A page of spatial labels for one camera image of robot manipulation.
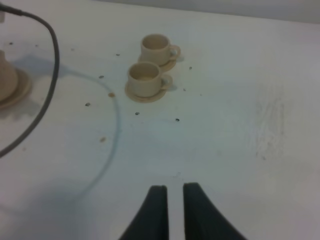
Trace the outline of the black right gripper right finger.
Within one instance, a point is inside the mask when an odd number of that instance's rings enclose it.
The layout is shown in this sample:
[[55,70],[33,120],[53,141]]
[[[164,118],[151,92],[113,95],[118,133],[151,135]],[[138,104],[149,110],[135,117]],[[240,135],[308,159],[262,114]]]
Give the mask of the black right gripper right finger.
[[184,234],[187,240],[244,240],[218,211],[197,182],[183,185]]

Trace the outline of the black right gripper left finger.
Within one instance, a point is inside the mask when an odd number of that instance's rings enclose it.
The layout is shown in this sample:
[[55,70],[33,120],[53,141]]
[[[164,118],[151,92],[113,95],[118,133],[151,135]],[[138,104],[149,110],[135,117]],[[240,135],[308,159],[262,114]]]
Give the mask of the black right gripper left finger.
[[138,213],[121,240],[168,240],[168,191],[164,185],[150,187]]

